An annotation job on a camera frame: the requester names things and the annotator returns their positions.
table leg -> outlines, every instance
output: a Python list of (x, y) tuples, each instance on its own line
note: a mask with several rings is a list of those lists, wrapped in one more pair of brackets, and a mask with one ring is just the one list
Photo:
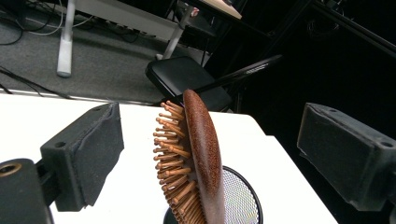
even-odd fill
[(180, 20), (180, 23), (178, 24), (178, 27), (175, 29), (175, 31), (172, 33), (172, 37), (169, 40), (168, 46), (166, 47), (165, 52), (163, 55), (156, 55), (157, 60), (161, 59), (168, 59), (172, 56), (173, 51), (176, 48), (176, 45), (178, 43), (178, 40), (180, 39), (181, 35), (184, 32), (184, 27), (186, 25), (186, 21), (190, 18), (192, 10), (194, 7), (188, 6), (186, 12), (184, 12), (183, 17)]
[(73, 47), (73, 21), (76, 11), (76, 1), (69, 0), (66, 11), (66, 21), (62, 29), (61, 44), (58, 55), (57, 74), (60, 77), (70, 77), (72, 70), (72, 47)]

gray carpet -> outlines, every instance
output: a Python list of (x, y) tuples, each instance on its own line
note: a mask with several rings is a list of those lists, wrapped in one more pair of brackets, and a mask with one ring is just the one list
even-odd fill
[[(72, 96), (142, 103), (154, 103), (163, 98), (146, 78), (145, 69), (155, 60), (155, 54), (164, 52), (165, 40), (139, 34), (135, 42), (128, 43), (120, 35), (101, 27), (81, 28), (74, 29), (72, 76), (69, 78), (56, 75), (60, 30), (45, 36), (24, 32), (17, 43), (0, 46), (0, 65), (48, 89)], [(46, 28), (40, 32), (52, 30)], [(0, 21), (0, 43), (14, 40), (18, 35), (18, 29)], [(135, 36), (125, 35), (124, 38), (134, 40)], [(202, 52), (179, 45), (172, 57), (182, 55), (200, 62)], [(0, 74), (0, 84), (10, 90), (31, 91), (3, 74)]]

hairbrush bristle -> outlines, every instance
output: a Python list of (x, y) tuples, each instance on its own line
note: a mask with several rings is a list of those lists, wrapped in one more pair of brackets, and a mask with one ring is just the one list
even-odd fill
[(192, 172), (191, 149), (183, 107), (172, 102), (162, 103), (166, 113), (156, 119), (162, 127), (156, 129), (154, 153), (158, 153), (157, 177), (163, 194), (178, 223), (205, 223), (196, 175)]

chair seat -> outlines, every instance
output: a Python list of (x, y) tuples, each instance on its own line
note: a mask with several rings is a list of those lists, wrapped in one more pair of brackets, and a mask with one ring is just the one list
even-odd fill
[[(146, 69), (146, 76), (166, 98), (175, 97), (184, 90), (195, 90), (215, 81), (190, 57), (151, 62)], [(222, 111), (232, 102), (231, 96), (222, 87), (199, 94), (209, 111)]]

hairbrush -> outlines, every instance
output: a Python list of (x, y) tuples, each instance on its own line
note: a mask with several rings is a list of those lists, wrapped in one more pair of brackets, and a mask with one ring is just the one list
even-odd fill
[(157, 177), (178, 223), (224, 223), (224, 187), (219, 141), (212, 119), (194, 91), (183, 106), (162, 103), (165, 113), (153, 134)]

